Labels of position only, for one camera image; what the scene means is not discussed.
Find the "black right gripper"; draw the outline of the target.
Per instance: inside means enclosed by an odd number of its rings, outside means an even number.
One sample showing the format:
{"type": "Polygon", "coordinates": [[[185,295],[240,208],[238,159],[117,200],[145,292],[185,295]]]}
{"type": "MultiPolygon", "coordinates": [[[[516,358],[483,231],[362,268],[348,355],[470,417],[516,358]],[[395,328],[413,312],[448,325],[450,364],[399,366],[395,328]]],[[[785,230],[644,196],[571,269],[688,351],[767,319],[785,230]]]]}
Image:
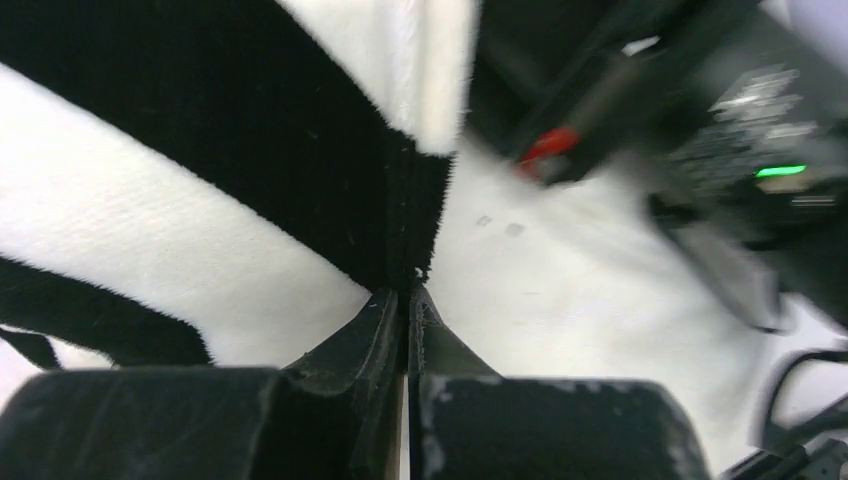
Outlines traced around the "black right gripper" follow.
{"type": "Polygon", "coordinates": [[[847,322],[847,76],[755,1],[487,1],[470,124],[541,185],[630,150],[658,230],[740,320],[847,322]]]}

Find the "black white striped pillowcase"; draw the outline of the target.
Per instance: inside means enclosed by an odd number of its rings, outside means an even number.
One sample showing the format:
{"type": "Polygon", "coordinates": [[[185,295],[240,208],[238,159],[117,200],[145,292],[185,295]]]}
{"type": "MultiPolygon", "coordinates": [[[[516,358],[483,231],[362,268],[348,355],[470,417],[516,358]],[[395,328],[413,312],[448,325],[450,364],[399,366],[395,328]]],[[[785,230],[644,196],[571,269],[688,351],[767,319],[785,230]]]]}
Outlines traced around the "black white striped pillowcase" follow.
{"type": "Polygon", "coordinates": [[[429,273],[475,1],[5,1],[1,335],[275,365],[429,273]]]}

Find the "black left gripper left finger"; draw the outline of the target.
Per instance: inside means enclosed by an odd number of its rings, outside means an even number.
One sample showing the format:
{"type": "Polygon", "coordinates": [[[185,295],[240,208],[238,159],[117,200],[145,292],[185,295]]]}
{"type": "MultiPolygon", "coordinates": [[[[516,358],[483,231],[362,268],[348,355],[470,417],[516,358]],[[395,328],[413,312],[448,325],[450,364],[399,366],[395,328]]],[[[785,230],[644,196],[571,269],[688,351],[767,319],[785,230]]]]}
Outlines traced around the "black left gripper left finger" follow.
{"type": "Polygon", "coordinates": [[[5,479],[394,479],[398,301],[381,290],[283,369],[50,373],[1,417],[5,479]]]}

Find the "white pillow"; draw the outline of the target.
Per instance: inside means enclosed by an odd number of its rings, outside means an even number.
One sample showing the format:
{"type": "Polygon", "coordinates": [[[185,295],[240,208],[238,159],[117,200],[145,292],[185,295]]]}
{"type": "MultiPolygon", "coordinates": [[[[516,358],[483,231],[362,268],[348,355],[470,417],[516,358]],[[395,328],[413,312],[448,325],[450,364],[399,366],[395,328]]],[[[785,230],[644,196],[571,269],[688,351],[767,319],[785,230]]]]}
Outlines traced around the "white pillow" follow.
{"type": "Polygon", "coordinates": [[[470,138],[459,145],[428,290],[450,328],[503,374],[663,384],[716,473],[751,452],[774,368],[843,340],[799,296],[784,299],[784,335],[731,316],[649,224],[634,160],[540,189],[470,138]]]}

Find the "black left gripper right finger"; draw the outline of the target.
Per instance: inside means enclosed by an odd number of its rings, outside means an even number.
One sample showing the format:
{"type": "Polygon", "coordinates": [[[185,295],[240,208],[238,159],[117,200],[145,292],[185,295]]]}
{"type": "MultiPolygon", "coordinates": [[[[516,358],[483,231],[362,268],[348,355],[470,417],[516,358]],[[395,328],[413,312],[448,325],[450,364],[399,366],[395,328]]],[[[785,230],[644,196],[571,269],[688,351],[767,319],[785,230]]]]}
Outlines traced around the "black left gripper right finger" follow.
{"type": "Polygon", "coordinates": [[[414,479],[707,479],[689,417],[661,385],[498,374],[415,288],[408,318],[414,479]]]}

